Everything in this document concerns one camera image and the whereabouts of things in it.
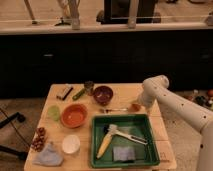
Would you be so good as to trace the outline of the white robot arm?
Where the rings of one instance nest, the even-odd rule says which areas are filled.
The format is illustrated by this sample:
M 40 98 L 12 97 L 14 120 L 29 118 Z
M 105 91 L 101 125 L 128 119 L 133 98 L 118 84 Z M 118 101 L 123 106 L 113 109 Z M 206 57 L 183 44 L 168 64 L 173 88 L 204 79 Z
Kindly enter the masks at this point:
M 139 103 L 150 109 L 154 101 L 163 103 L 202 135 L 196 171 L 213 171 L 213 112 L 168 90 L 165 75 L 147 78 L 142 83 Z

